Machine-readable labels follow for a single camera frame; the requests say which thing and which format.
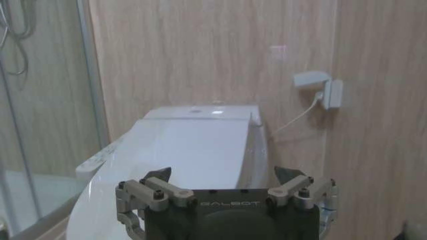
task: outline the screw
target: screw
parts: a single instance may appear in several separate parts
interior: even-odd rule
[[[307,188],[302,188],[298,192],[298,196],[300,196],[302,198],[310,198],[310,191]]]
[[[119,182],[119,189],[123,189],[124,187],[126,187],[126,182],[124,181]]]
[[[164,192],[162,190],[156,190],[154,192],[152,198],[154,198],[154,200],[160,200],[164,198],[164,196],[166,196]]]

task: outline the metal bracket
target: metal bracket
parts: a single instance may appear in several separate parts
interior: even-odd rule
[[[198,203],[192,190],[179,188],[156,177],[150,177],[144,184],[151,189],[160,189],[164,191],[175,205],[182,208],[191,207],[191,205]]]
[[[320,208],[319,239],[324,239],[331,223],[338,219],[339,188],[335,181],[320,178],[295,194],[295,203],[300,209],[311,209],[315,204]]]
[[[282,186],[270,188],[267,191],[268,197],[278,207],[284,206],[294,194],[310,184],[311,178],[308,176],[299,175]]]
[[[183,189],[167,183],[156,177],[123,181],[115,188],[116,217],[126,225],[127,235],[134,240],[146,240],[146,232],[140,227],[140,220],[144,219],[144,209],[162,212],[172,203],[182,207],[195,206],[198,200],[192,190]]]

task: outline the white toilet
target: white toilet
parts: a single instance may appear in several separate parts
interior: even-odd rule
[[[126,134],[79,197],[67,239],[130,239],[116,219],[115,187],[166,167],[172,168],[170,183],[180,188],[266,188],[268,148],[259,107],[152,110]]]

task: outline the logo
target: logo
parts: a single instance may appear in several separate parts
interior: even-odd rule
[[[260,205],[260,201],[204,201],[200,202],[200,206],[203,207],[258,207]]]

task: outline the robotic hand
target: robotic hand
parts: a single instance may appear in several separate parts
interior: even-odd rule
[[[116,186],[116,216],[134,240],[319,240],[338,217],[335,181],[299,170],[275,168],[279,187],[224,190],[179,188],[171,171]]]

